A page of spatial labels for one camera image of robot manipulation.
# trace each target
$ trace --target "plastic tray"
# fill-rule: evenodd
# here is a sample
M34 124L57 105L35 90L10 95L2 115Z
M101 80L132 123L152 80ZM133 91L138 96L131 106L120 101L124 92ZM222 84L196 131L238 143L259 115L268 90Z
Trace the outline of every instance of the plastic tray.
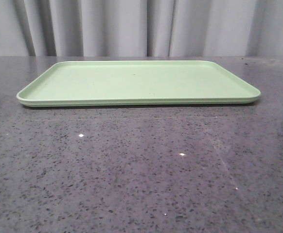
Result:
M17 98L30 107L250 103L260 91L208 61L69 61Z

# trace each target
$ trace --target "tray rim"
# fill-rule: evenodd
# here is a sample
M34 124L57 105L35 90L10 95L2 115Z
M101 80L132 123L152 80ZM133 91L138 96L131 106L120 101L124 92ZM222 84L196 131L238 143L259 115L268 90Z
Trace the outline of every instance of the tray rim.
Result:
M23 91L25 91L27 88L29 88L34 83L38 82L39 79L44 76L46 73L50 72L50 70L54 69L54 67L61 67L66 64L71 63L133 63L133 62L146 62L146 63L152 63L152 62L171 62L171 63L192 63L192 62L198 62L198 63L210 63L213 66L216 66L225 72L229 73L230 75L234 76L239 82L242 82L243 84L249 86L252 90L257 92L257 95L254 95L253 97L248 98L240 98L240 97L230 97L230 98L195 98L195 99L184 99L184 98L142 98L142 99L95 99L95 100L30 100L26 98L22 98L20 95ZM25 106L29 107L62 107L62 106L116 106L116 105L175 105L175 104L244 104L244 103L252 103L259 99L261 96L261 91L257 89L256 87L252 86L251 84L247 83L243 79L239 78L229 70L225 69L221 65L217 64L216 62L207 61L207 60L95 60L95 61L62 61L57 62L50 66L46 71L44 71L42 74L40 74L37 78L35 78L33 81L31 81L28 85L26 85L23 89L21 89L17 95L16 98L19 100L19 102Z

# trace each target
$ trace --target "tray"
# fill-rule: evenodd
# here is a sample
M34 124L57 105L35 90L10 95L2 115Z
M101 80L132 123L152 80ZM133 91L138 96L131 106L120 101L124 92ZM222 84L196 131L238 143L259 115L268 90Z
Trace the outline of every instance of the tray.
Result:
M22 89L30 107L250 103L260 91L209 61L68 61Z

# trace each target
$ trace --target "gray countertop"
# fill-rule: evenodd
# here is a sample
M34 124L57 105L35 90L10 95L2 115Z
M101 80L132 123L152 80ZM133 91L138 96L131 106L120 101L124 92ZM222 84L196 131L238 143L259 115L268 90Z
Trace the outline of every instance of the gray countertop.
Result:
M93 58L0 57L0 233L283 232L283 58L187 59L217 62L261 98L33 109L21 88Z

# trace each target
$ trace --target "white curtain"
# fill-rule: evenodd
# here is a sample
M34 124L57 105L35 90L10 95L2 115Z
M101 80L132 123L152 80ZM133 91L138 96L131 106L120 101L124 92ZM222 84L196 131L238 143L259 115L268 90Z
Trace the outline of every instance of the white curtain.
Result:
M283 0L0 0L0 56L283 55Z

